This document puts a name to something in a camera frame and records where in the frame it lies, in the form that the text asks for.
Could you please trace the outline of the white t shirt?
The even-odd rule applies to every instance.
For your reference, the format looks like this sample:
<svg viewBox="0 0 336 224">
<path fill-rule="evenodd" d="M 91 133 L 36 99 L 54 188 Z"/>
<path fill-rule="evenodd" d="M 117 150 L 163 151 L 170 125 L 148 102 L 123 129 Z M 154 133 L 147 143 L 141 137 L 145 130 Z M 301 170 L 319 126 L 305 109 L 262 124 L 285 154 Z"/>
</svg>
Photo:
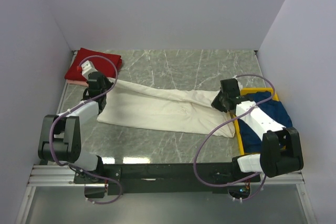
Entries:
<svg viewBox="0 0 336 224">
<path fill-rule="evenodd" d="M 156 89 L 118 80 L 98 122 L 139 129 L 207 135 L 230 120 L 211 106 L 216 91 Z"/>
</svg>

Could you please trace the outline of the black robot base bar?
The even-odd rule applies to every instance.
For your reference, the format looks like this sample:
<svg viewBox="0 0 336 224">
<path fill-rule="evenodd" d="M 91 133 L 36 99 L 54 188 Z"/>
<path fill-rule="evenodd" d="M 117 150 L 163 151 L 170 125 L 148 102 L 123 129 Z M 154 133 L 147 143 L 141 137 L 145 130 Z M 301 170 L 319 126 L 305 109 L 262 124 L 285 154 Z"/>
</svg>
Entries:
<svg viewBox="0 0 336 224">
<path fill-rule="evenodd" d="M 210 184 L 226 184 L 245 178 L 233 163 L 198 163 L 200 178 Z M 103 177 L 117 180 L 125 194 L 205 192 L 226 194 L 226 188 L 208 187 L 195 176 L 192 163 L 105 164 Z"/>
</svg>

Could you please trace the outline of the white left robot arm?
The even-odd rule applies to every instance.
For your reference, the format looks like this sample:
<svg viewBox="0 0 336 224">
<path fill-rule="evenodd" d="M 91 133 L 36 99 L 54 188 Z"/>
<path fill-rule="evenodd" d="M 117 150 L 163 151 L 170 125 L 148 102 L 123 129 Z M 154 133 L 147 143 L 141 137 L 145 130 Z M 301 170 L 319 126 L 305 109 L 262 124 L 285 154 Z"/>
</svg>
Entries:
<svg viewBox="0 0 336 224">
<path fill-rule="evenodd" d="M 105 176 L 102 158 L 82 150 L 80 128 L 103 111 L 113 82 L 103 73 L 94 71 L 88 74 L 87 84 L 77 106 L 67 112 L 44 117 L 38 157 L 61 166 L 68 165 L 80 177 L 99 183 Z"/>
</svg>

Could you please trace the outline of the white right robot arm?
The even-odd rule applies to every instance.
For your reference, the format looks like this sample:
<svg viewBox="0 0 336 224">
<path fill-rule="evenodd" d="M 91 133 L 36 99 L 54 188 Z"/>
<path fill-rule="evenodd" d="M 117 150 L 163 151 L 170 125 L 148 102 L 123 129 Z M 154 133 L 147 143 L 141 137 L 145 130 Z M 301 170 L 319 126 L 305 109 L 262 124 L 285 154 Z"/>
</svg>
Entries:
<svg viewBox="0 0 336 224">
<path fill-rule="evenodd" d="M 238 157 L 237 164 L 231 167 L 230 175 L 235 181 L 243 181 L 251 172 L 276 177 L 303 169 L 299 132 L 278 123 L 259 107 L 269 100 L 273 96 L 255 102 L 240 91 L 220 91 L 212 102 L 212 107 L 221 112 L 234 111 L 261 140 L 259 153 Z"/>
</svg>

